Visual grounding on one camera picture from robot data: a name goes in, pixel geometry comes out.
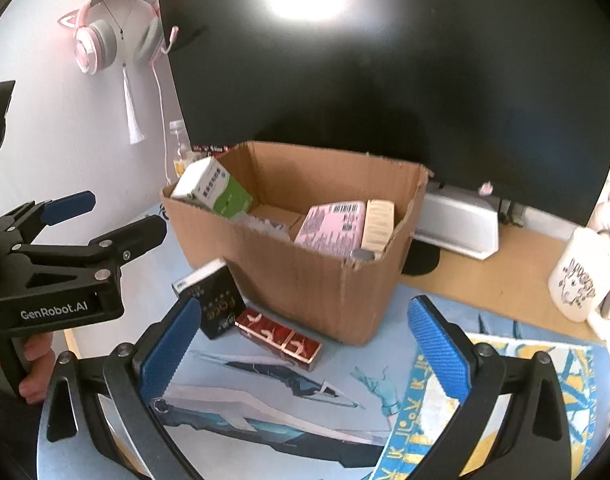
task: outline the blue and yellow patterned paper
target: blue and yellow patterned paper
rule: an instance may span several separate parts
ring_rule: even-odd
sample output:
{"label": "blue and yellow patterned paper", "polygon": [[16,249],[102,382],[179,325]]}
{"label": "blue and yellow patterned paper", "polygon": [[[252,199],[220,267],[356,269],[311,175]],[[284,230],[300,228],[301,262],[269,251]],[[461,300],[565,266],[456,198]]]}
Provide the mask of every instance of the blue and yellow patterned paper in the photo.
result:
{"label": "blue and yellow patterned paper", "polygon": [[[592,349],[564,343],[516,340],[489,335],[468,335],[474,343],[486,342],[501,355],[529,359],[547,352],[559,375],[568,414],[572,446],[572,478],[589,460],[596,420],[596,385]],[[495,441],[510,396],[499,397],[463,474],[482,466]],[[423,459],[458,407],[436,380],[422,354],[416,356],[392,434],[370,480],[405,480]]]}

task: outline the white wall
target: white wall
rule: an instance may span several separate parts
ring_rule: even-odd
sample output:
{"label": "white wall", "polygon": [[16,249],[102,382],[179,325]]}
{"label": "white wall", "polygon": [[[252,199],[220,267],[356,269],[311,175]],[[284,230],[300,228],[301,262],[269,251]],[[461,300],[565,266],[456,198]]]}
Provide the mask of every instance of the white wall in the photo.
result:
{"label": "white wall", "polygon": [[[16,80],[0,151],[0,214],[27,200],[85,189],[97,200],[93,212],[45,229],[38,240],[43,243],[86,243],[156,202],[165,185],[158,89],[151,70],[131,59],[130,45],[149,22],[149,9],[137,2],[124,27],[134,105],[147,137],[131,146],[120,60],[83,75],[70,31],[56,23],[86,1],[13,0],[0,19],[0,80]],[[127,1],[110,4],[119,22],[130,7]],[[104,7],[96,8],[91,18],[96,17],[112,23]],[[181,115],[167,59],[157,69],[169,122]]]}

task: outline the printed design on mug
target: printed design on mug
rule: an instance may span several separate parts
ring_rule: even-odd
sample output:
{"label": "printed design on mug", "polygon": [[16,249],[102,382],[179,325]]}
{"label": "printed design on mug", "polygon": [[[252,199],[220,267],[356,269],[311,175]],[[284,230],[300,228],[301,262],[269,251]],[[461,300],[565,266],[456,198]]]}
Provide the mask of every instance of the printed design on mug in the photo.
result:
{"label": "printed design on mug", "polygon": [[574,258],[567,267],[563,267],[563,272],[565,276],[559,282],[560,301],[582,308],[583,301],[596,295],[594,281]]}

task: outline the red box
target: red box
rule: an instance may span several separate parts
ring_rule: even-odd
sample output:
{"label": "red box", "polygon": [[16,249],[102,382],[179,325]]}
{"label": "red box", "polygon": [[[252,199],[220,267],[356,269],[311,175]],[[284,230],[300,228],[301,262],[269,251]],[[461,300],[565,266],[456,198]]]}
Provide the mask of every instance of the red box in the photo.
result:
{"label": "red box", "polygon": [[236,326],[246,338],[308,372],[314,368],[322,348],[318,341],[251,308],[243,311],[236,320]]}

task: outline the monitor stand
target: monitor stand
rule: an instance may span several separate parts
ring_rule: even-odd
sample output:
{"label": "monitor stand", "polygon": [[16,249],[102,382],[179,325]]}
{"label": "monitor stand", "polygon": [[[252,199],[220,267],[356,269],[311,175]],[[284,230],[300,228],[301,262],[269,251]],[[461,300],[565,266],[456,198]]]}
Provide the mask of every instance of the monitor stand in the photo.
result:
{"label": "monitor stand", "polygon": [[426,244],[420,240],[412,240],[401,272],[409,276],[428,274],[438,266],[440,258],[440,247]]}

